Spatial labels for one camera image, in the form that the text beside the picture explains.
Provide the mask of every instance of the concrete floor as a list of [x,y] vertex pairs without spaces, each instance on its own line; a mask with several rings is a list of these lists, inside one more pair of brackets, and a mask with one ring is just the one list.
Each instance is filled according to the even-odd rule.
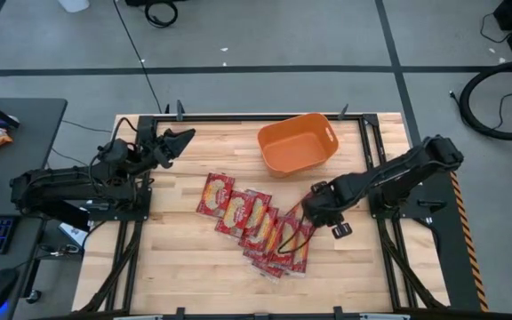
[[[390,67],[398,62],[487,66],[512,60],[506,44],[479,35],[481,18],[499,2],[190,0],[177,4],[179,20],[163,30],[150,27],[139,10],[123,2],[119,5],[149,68],[222,67],[223,63]],[[112,3],[91,0],[91,4],[84,12],[68,14],[56,1],[6,1],[0,12],[0,69],[138,68]],[[389,56],[377,10],[380,4],[386,8],[397,60]],[[485,32],[503,36],[494,20],[486,22]],[[460,92],[473,74],[447,71],[404,74],[412,110],[407,105],[403,109],[392,68],[372,73],[166,74],[161,70],[150,78],[162,106],[181,99],[189,113],[339,111],[346,103],[349,112],[408,115],[413,111],[418,128],[411,120],[411,132],[451,137],[466,157],[459,170],[460,184],[489,306],[492,311],[512,312],[512,142],[486,139],[461,123],[448,91]],[[145,78],[137,72],[65,76],[64,70],[51,70],[44,71],[48,76],[12,76],[13,72],[0,76],[0,97],[67,99],[65,119],[80,124],[107,129],[117,113],[156,112]],[[487,124],[496,124],[499,99],[509,92],[512,75],[486,81],[472,98],[476,114]],[[512,98],[506,103],[506,128],[512,130]],[[64,124],[54,147],[87,162],[107,138]],[[51,167],[73,164],[56,155],[49,162]],[[16,318],[67,313],[78,269],[76,262],[44,262],[36,281],[44,297],[35,305],[21,303]]]

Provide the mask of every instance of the wooden table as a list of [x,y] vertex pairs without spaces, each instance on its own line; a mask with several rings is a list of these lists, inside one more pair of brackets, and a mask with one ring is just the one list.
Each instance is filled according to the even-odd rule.
[[[137,123],[138,116],[127,117]],[[403,154],[410,146],[401,115],[378,117],[388,159]],[[326,164],[286,179],[271,178],[256,140],[258,130],[269,123],[159,126],[158,133],[168,127],[176,132],[193,127],[196,136],[173,168],[151,173],[154,191],[150,219],[141,236],[132,314],[174,314],[177,307],[187,308],[188,314],[328,313],[333,306],[342,306],[345,312],[392,310],[378,230],[365,200],[345,212],[354,230],[351,236],[334,240],[330,229],[318,229],[310,242],[306,277],[286,276],[279,284],[251,270],[241,248],[213,230],[216,220],[195,213],[209,172],[235,177],[235,189],[255,188],[273,195],[272,205],[287,212],[313,183],[366,170],[358,125],[332,122],[340,147]],[[118,135],[134,140],[125,124]],[[109,273],[118,224],[104,224],[88,240],[73,309],[89,301]],[[438,300],[448,304],[432,233],[411,220],[402,225],[412,269]],[[124,287],[124,275],[120,279],[118,292]],[[396,279],[405,305],[399,271]],[[117,294],[118,308],[121,296]]]

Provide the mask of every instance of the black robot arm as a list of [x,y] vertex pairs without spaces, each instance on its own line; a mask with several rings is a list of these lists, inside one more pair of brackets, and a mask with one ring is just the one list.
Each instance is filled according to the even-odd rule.
[[350,234],[342,225],[342,212],[369,193],[379,195],[377,203],[394,208],[408,197],[412,188],[436,172],[451,172],[460,167],[463,155],[452,141],[439,135],[426,138],[405,154],[363,173],[341,175],[330,182],[311,187],[312,196],[302,201],[303,212],[316,228],[335,226],[336,238]]
[[[195,135],[195,129],[175,133],[167,129],[156,135],[156,128],[138,135],[138,143],[115,139],[98,147],[88,167],[58,170],[32,170],[11,180],[12,202],[23,214],[40,214],[88,231],[88,220],[144,220],[149,212],[149,178],[160,164],[170,168]],[[81,210],[69,200],[92,201]]]

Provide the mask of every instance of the orange plastic bin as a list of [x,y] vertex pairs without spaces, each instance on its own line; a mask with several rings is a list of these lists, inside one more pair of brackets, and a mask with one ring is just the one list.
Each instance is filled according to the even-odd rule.
[[270,124],[258,132],[264,162],[282,178],[327,161],[339,141],[324,115],[312,113]]

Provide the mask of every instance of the yellow black hazard tape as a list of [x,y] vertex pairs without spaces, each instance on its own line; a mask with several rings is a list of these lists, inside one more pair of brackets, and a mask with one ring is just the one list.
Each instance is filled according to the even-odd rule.
[[489,311],[487,306],[487,299],[485,298],[484,283],[481,280],[481,274],[479,273],[479,265],[477,264],[476,247],[473,244],[471,238],[471,231],[469,231],[468,216],[466,214],[466,208],[463,205],[463,199],[461,198],[461,188],[458,182],[458,175],[455,172],[450,173],[452,177],[453,192],[458,203],[458,212],[460,213],[461,228],[465,236],[466,245],[468,247],[469,262],[471,263],[471,271],[476,281],[477,297],[479,298],[479,304],[483,312]]

